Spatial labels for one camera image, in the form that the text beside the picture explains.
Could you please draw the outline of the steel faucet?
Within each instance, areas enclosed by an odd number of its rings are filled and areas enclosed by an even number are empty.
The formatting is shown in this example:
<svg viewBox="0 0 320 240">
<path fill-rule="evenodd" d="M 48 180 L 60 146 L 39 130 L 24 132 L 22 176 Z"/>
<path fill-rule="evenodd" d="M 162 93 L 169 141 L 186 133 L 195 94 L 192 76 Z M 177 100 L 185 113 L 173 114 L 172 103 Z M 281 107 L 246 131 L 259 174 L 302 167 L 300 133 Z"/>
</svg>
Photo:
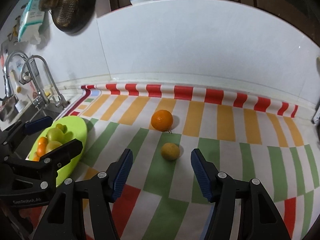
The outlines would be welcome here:
<svg viewBox="0 0 320 240">
<path fill-rule="evenodd" d="M 11 59 L 13 59 L 15 56 L 19 56 L 22 59 L 24 59 L 24 65 L 22 66 L 21 70 L 23 70 L 23 68 L 25 68 L 25 67 L 27 67 L 27 69 L 28 69 L 29 79 L 25 83 L 29 83 L 30 81 L 33 81 L 33 83 L 37 89 L 37 92 L 36 92 L 37 97 L 33 100 L 33 103 L 35 103 L 35 106 L 38 106 L 41 102 L 43 102 L 44 105 L 47 106 L 49 104 L 48 96 L 46 96 L 44 90 L 37 83 L 36 76 L 33 73 L 31 62 L 34 61 L 35 58 L 40 59 L 44 64 L 44 68 L 47 72 L 47 75 L 50 78 L 52 78 L 51 72 L 48 68 L 48 64 L 47 64 L 46 60 L 43 57 L 41 57 L 40 55 L 32 55 L 30 57 L 27 57 L 27 55 L 21 50 L 13 51 L 7 57 L 7 59 L 4 63 L 3 77 L 4 77 L 4 85 L 5 85 L 5 97 L 1 98 L 2 106 L 4 107 L 5 105 L 7 105 L 12 98 L 14 99 L 14 104 L 17 102 L 15 92 L 13 91 L 12 84 L 11 84 L 11 81 L 16 81 L 16 80 L 14 79 L 14 77 L 11 80 L 11 77 L 9 74 L 9 64 L 10 64 Z"/>
<path fill-rule="evenodd" d="M 29 56 L 23 67 L 31 65 L 31 63 L 38 63 L 41 65 L 41 70 L 39 70 L 39 75 L 35 76 L 33 69 L 28 70 L 29 74 L 31 75 L 31 78 L 34 82 L 34 86 L 39 91 L 40 95 L 43 97 L 43 101 L 46 105 L 49 103 L 48 96 L 46 96 L 45 91 L 51 92 L 50 99 L 55 104 L 55 107 L 57 108 L 63 108 L 66 109 L 67 106 L 69 106 L 69 101 L 65 99 L 63 94 L 58 89 L 58 86 L 53 78 L 53 75 L 49 69 L 47 61 L 44 59 L 44 57 L 40 55 L 31 55 Z"/>
</svg>

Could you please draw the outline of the dark green-yellow citrus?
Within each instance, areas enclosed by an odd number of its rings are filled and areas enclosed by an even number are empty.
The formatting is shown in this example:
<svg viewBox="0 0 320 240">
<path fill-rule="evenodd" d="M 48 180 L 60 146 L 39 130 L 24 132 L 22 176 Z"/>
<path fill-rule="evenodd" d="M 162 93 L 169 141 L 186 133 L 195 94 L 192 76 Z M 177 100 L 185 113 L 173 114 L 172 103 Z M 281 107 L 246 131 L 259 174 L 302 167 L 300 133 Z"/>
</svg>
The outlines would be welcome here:
<svg viewBox="0 0 320 240">
<path fill-rule="evenodd" d="M 67 132 L 67 126 L 66 126 L 66 125 L 56 124 L 55 127 L 58 128 L 59 130 L 61 130 L 63 133 L 66 133 L 66 132 Z"/>
</svg>

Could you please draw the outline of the yellow-green apple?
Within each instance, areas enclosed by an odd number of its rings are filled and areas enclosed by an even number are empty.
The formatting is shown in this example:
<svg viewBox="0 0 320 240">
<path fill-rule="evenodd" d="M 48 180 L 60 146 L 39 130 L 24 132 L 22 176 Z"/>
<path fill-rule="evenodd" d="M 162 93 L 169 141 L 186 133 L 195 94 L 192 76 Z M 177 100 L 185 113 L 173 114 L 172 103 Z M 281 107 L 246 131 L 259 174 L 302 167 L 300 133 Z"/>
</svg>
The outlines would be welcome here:
<svg viewBox="0 0 320 240">
<path fill-rule="evenodd" d="M 45 154 L 53 151 L 54 149 L 56 149 L 56 148 L 58 148 L 60 146 L 62 146 L 62 143 L 59 142 L 59 141 L 50 141 L 50 142 L 48 142 L 48 144 L 46 146 L 46 149 L 45 149 L 46 150 Z"/>
</svg>

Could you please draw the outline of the white dish rack bracket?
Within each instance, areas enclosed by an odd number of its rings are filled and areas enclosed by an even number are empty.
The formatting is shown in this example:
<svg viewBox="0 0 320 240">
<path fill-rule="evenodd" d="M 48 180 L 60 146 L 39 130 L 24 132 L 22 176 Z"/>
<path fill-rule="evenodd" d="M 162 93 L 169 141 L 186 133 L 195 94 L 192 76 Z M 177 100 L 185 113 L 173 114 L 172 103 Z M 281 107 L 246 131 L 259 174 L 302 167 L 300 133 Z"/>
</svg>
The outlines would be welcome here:
<svg viewBox="0 0 320 240">
<path fill-rule="evenodd" d="M 312 117 L 311 122 L 315 125 L 318 126 L 320 123 L 320 106 L 318 106 L 317 110 L 315 111 L 314 116 Z"/>
</svg>

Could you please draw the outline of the small orange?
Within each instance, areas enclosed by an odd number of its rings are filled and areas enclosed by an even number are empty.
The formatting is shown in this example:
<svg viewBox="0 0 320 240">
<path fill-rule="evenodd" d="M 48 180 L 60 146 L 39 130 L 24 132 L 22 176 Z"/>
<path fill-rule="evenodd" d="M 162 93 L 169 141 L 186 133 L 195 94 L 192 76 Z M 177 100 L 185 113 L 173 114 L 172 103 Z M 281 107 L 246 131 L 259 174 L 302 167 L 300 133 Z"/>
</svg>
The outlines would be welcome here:
<svg viewBox="0 0 320 240">
<path fill-rule="evenodd" d="M 47 144 L 48 144 L 48 138 L 47 137 L 40 137 L 38 139 L 38 142 L 37 142 L 38 146 L 41 146 L 41 145 L 46 146 Z"/>
</svg>

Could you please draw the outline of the striped colourful tablecloth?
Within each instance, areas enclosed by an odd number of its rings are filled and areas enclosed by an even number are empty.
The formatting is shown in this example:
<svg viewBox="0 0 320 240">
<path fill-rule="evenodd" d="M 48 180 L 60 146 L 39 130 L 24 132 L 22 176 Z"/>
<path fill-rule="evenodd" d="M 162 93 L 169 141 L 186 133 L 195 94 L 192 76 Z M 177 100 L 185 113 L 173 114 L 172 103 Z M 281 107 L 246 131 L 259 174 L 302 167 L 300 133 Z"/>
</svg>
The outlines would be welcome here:
<svg viewBox="0 0 320 240">
<path fill-rule="evenodd" d="M 53 195 L 36 239 L 303 239 L 319 220 L 312 112 L 188 86 L 83 86 L 53 126 L 77 175 Z"/>
</svg>

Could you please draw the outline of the lime green plate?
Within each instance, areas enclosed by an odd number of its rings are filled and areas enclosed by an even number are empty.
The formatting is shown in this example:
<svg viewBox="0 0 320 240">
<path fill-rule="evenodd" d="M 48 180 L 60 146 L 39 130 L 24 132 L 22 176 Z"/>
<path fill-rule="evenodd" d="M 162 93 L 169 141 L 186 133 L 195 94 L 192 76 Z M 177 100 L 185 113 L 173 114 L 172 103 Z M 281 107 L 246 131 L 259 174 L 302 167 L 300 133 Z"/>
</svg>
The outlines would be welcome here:
<svg viewBox="0 0 320 240">
<path fill-rule="evenodd" d="M 84 153 L 85 150 L 85 146 L 86 146 L 86 141 L 87 141 L 87 126 L 85 121 L 79 117 L 79 116 L 66 116 L 63 117 L 55 122 L 53 122 L 52 126 L 44 129 L 37 137 L 35 142 L 33 143 L 33 146 L 28 154 L 28 156 L 26 157 L 27 160 L 32 160 L 34 157 L 34 153 L 37 150 L 37 146 L 38 146 L 38 140 L 40 139 L 40 137 L 44 137 L 47 135 L 47 132 L 51 129 L 51 128 L 55 128 L 55 126 L 57 124 L 62 124 L 65 125 L 67 127 L 67 131 L 66 131 L 66 142 L 69 142 L 73 139 L 77 139 L 79 141 L 82 142 L 83 145 L 83 149 L 81 151 L 81 153 L 79 155 L 77 155 L 76 157 L 74 157 L 69 164 L 67 164 L 66 166 L 62 167 L 61 169 L 59 169 L 57 171 L 57 178 L 56 178 L 56 186 L 60 186 L 61 183 L 68 178 L 71 173 L 73 172 L 73 170 L 75 169 L 75 167 L 77 166 L 79 160 L 82 157 L 82 154 Z"/>
</svg>

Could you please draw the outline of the tissue paper pack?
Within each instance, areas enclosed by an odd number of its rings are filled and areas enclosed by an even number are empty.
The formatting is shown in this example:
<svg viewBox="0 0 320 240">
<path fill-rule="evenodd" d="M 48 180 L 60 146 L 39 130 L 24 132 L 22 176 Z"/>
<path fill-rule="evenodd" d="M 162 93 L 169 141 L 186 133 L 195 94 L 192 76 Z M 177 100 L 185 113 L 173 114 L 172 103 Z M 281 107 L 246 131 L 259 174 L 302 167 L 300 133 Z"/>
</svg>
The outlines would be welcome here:
<svg viewBox="0 0 320 240">
<path fill-rule="evenodd" d="M 20 17 L 18 42 L 37 45 L 41 42 L 39 28 L 44 21 L 44 11 L 39 9 L 40 0 L 29 0 Z"/>
</svg>

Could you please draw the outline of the orange with stem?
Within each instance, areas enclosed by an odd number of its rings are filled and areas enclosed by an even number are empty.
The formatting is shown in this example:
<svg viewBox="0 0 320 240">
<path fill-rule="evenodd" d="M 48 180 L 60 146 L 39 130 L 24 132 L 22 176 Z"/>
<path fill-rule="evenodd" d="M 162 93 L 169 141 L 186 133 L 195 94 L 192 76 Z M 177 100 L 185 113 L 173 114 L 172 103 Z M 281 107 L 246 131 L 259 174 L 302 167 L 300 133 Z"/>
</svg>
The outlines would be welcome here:
<svg viewBox="0 0 320 240">
<path fill-rule="evenodd" d="M 151 126 L 161 132 L 169 131 L 173 122 L 172 114 L 164 109 L 156 111 L 151 117 Z"/>
</svg>

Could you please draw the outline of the large orange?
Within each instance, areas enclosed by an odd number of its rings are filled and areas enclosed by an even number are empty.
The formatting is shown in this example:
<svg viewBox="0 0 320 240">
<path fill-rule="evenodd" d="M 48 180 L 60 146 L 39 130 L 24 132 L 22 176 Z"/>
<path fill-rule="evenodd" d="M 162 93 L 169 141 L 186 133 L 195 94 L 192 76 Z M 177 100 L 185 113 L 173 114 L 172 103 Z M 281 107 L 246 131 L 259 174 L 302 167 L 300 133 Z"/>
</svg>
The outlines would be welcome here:
<svg viewBox="0 0 320 240">
<path fill-rule="evenodd" d="M 37 152 L 36 152 L 37 156 L 40 158 L 43 155 L 45 155 L 45 153 L 46 153 L 46 144 L 38 145 Z"/>
</svg>

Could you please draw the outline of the large green apple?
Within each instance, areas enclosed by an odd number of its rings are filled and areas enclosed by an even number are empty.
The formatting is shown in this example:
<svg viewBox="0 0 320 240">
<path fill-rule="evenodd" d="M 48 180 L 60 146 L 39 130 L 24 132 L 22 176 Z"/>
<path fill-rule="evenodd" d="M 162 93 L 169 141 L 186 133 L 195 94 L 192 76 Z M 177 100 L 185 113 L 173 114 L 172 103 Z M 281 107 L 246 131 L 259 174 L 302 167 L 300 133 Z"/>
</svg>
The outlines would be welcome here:
<svg viewBox="0 0 320 240">
<path fill-rule="evenodd" d="M 59 128 L 51 128 L 47 132 L 48 141 L 58 141 L 63 143 L 65 141 L 65 134 Z"/>
</svg>

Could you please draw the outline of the small yellow lemon fruit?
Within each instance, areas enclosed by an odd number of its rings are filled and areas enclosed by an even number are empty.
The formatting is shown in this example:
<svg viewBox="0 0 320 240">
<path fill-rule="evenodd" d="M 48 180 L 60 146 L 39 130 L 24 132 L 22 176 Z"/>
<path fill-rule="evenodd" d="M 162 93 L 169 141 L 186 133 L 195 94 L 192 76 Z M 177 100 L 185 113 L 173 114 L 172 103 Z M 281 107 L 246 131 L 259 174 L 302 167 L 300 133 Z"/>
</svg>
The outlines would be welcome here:
<svg viewBox="0 0 320 240">
<path fill-rule="evenodd" d="M 167 161 L 176 160 L 180 156 L 180 148 L 175 143 L 167 142 L 161 147 L 161 156 Z"/>
</svg>

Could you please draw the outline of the dark hanging colander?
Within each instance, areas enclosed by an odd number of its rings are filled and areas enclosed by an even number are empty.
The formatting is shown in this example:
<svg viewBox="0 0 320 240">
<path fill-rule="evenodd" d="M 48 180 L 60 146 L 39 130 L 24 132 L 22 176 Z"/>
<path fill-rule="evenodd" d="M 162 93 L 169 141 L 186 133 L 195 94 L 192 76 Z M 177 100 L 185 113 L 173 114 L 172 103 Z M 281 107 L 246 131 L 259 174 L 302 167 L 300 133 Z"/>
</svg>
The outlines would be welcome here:
<svg viewBox="0 0 320 240">
<path fill-rule="evenodd" d="M 53 23 L 64 33 L 79 32 L 91 19 L 96 0 L 40 0 L 39 10 L 50 11 Z"/>
</svg>

